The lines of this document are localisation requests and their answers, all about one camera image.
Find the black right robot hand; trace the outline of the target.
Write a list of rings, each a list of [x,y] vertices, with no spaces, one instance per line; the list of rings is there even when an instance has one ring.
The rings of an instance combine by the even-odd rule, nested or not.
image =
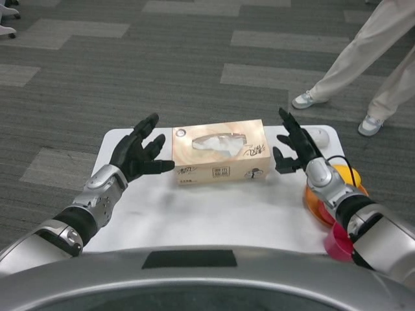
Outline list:
[[[280,108],[278,113],[289,134],[277,135],[277,140],[295,151],[297,158],[283,157],[280,149],[274,146],[272,154],[276,162],[275,169],[280,174],[295,173],[299,169],[305,171],[309,162],[323,155],[308,131],[298,124],[291,113],[283,108]]]

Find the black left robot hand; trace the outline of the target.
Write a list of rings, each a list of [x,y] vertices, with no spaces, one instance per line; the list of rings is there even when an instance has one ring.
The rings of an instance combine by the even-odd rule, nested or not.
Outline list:
[[[124,136],[115,147],[110,164],[121,170],[127,182],[142,175],[162,174],[175,168],[172,160],[156,160],[165,144],[164,134],[158,135],[143,147],[144,139],[152,133],[158,121],[157,113],[150,114],[137,123],[132,132]]]

